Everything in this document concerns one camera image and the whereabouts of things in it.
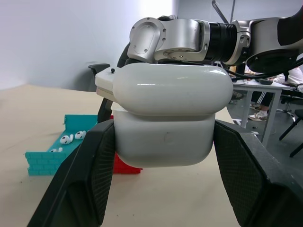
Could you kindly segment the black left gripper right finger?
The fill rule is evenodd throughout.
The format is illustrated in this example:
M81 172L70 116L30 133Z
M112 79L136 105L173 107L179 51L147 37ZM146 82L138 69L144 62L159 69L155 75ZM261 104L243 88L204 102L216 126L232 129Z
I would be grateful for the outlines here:
M255 134L217 120L220 175L240 227L303 227L303 173L277 161Z

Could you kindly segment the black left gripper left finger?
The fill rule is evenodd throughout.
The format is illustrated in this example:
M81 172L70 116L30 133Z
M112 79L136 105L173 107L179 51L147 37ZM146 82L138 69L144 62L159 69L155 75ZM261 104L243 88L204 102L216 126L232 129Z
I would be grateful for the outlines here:
M60 165L27 227L100 227L115 159L113 120L95 125Z

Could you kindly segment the red brick-pattern bin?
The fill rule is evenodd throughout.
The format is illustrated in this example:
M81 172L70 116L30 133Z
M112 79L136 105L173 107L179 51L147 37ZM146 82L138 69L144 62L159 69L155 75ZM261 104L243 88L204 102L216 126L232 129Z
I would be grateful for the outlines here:
M136 168L127 165L124 161L120 159L118 154L115 153L113 174L136 175L140 174L142 170L142 168Z

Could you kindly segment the white earbud charging case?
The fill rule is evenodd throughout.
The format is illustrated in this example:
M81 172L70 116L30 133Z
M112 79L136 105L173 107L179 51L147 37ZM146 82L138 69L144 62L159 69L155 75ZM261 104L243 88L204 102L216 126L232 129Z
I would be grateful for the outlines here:
M124 66L113 79L118 156L138 168L203 161L212 149L215 115L232 92L230 76L215 66Z

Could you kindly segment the white background desk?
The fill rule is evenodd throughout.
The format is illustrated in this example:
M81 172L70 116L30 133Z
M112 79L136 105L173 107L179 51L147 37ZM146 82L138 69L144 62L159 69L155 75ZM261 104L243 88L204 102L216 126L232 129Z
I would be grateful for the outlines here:
M247 98L246 102L244 104L244 112L241 117L241 119L233 119L237 124L239 124L241 127L246 128L247 121L248 121L248 115L249 115L249 109L250 109L250 101L253 92L269 92L273 93L273 99L269 106L269 113L268 118L265 124L265 128L263 131L263 135L261 138L261 143L266 147L267 142L271 133L271 129L274 123L276 110L279 104L279 99L282 94L282 90L290 90L291 87L288 87L286 85L282 85L276 82L273 82L271 85L262 85L254 80L246 81L246 80L240 80L237 82L233 82L234 90L238 91L247 91Z

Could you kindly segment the teal brick-pattern bin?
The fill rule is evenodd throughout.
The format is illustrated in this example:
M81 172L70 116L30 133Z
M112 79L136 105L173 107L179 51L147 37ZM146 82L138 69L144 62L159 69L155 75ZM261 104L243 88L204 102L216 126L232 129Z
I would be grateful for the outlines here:
M29 175L54 175L60 164L82 143L83 140L76 140L75 133L78 131L86 131L86 133L97 124L96 115L72 115L68 114L64 117L65 129L61 135L55 140L47 151L27 151L25 158L29 164ZM61 144L60 138L64 135L73 134L73 141L70 144ZM55 148L63 148L63 152L50 153Z

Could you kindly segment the black office chair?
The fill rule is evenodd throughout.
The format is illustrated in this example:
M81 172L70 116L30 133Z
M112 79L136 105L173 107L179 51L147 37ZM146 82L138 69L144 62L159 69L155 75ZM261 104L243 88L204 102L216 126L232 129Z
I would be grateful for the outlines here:
M96 75L99 72L101 72L101 71L103 71L103 70L105 70L109 67L110 67L110 64L108 64L108 63L91 64L91 65L88 66L88 68L91 70L91 72L93 74L93 80L92 80L93 88L92 88L92 91L95 92L96 89L97 89L97 86L95 85Z

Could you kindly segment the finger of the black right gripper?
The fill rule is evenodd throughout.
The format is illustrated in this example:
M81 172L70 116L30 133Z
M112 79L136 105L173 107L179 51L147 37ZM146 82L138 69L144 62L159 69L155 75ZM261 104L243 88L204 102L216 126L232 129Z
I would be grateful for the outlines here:
M113 102L106 98L103 98L101 106L98 111L97 123L101 123L110 119L112 114L112 106Z

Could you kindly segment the seated person in white shirt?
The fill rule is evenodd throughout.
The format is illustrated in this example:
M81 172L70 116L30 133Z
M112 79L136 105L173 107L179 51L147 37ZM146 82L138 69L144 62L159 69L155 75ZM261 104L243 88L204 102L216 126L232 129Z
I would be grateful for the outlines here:
M303 72L299 67L289 71L288 79L285 80L284 74L275 76L272 81L282 85L295 87L303 84ZM257 110L257 113L249 115L248 118L253 121L265 122L267 120L267 114L269 106L272 100L272 93L269 92L254 92L251 101L253 104L251 107Z

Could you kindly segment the black folding chair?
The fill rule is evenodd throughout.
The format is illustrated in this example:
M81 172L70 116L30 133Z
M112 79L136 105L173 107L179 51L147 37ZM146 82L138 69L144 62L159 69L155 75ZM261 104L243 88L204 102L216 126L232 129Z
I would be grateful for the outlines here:
M281 141L300 121L303 121L303 109L296 109L292 111L290 109L291 104L297 104L303 106L303 93L299 91L283 90L281 94L281 104L286 104L286 108L282 110L282 113L286 113L291 116L293 122L285 130L285 132L279 137Z

